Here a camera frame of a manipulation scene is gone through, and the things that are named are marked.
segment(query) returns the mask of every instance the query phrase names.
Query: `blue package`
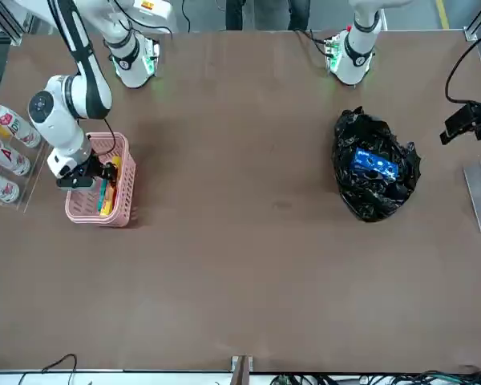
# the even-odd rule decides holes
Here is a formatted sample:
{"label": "blue package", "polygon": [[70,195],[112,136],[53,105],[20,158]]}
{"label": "blue package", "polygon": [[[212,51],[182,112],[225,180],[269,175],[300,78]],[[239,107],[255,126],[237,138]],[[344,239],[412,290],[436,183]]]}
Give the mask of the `blue package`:
{"label": "blue package", "polygon": [[375,171],[385,180],[394,181],[398,177],[398,166],[395,163],[361,148],[356,149],[351,168],[362,172]]}

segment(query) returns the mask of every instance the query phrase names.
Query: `white robotic arm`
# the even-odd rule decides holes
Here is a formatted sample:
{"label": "white robotic arm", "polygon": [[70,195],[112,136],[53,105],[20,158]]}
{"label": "white robotic arm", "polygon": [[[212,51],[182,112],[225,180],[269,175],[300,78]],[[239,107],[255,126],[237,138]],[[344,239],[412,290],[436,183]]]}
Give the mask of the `white robotic arm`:
{"label": "white robotic arm", "polygon": [[89,188],[97,176],[115,182],[117,170],[102,165],[91,142],[75,121],[105,119],[111,109],[111,89],[96,60],[79,10],[71,0],[48,0],[77,75],[56,75],[29,102],[28,112],[39,133],[54,146],[47,163],[61,188]]}
{"label": "white robotic arm", "polygon": [[[80,14],[103,35],[116,74],[127,87],[143,86],[156,72],[158,43],[134,32],[123,14],[124,9],[134,5],[134,0],[113,1],[122,12],[116,12],[110,0],[16,0],[57,27],[78,68],[77,75],[50,78],[45,89],[29,103],[32,122],[54,146],[47,163],[61,188],[88,188],[96,176],[114,181],[117,175],[111,164],[99,162],[76,121],[104,119],[112,104],[111,90]],[[171,15],[171,5],[162,11],[162,15]]]}
{"label": "white robotic arm", "polygon": [[362,81],[369,70],[374,44],[382,29],[380,11],[404,6],[413,0],[349,0],[354,8],[350,30],[344,30],[326,41],[326,65],[347,85]]}

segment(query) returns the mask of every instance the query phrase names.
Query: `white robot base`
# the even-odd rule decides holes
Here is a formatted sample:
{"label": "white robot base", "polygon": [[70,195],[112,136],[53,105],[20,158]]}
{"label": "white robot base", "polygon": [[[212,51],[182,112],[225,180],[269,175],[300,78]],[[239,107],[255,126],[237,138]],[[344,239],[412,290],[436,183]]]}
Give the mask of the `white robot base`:
{"label": "white robot base", "polygon": [[342,83],[354,86],[360,83],[369,71],[373,54],[360,67],[356,67],[346,53],[344,42],[347,35],[348,31],[343,30],[325,41],[326,69],[337,76]]}
{"label": "white robot base", "polygon": [[141,34],[136,34],[140,52],[129,69],[122,68],[122,62],[112,60],[115,73],[128,88],[142,87],[152,76],[156,76],[160,56],[160,44]]}

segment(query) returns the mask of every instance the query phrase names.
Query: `pink basket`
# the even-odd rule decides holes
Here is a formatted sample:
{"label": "pink basket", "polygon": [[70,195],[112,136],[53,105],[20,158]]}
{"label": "pink basket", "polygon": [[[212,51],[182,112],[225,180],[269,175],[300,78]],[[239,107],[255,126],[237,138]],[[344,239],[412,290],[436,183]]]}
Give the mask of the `pink basket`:
{"label": "pink basket", "polygon": [[[112,134],[106,132],[90,132],[93,149],[105,152],[114,143]],[[128,140],[118,132],[115,133],[115,149],[101,156],[103,163],[113,156],[121,157],[121,172],[112,213],[101,217],[98,212],[98,200],[101,180],[90,190],[69,191],[66,197],[66,215],[74,223],[92,223],[101,226],[123,227],[130,220],[131,196],[134,192],[135,162],[128,151]]]}

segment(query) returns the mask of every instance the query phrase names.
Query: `brown table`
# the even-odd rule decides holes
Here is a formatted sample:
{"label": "brown table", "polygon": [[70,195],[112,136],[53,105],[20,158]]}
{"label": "brown table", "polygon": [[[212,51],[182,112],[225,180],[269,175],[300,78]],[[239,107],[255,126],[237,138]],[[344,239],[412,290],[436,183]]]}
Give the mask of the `brown table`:
{"label": "brown table", "polygon": [[[73,225],[46,165],[25,214],[0,207],[0,369],[67,352],[80,368],[224,370],[238,354],[259,371],[481,366],[481,234],[461,171],[481,142],[439,140],[463,32],[382,33],[356,89],[292,33],[165,38],[139,90],[95,41],[137,163],[135,219]],[[74,72],[59,38],[25,38],[0,100],[25,111]],[[481,100],[477,53],[452,86]],[[422,157],[415,194],[378,224],[349,212],[329,161],[336,118],[358,105]]]}

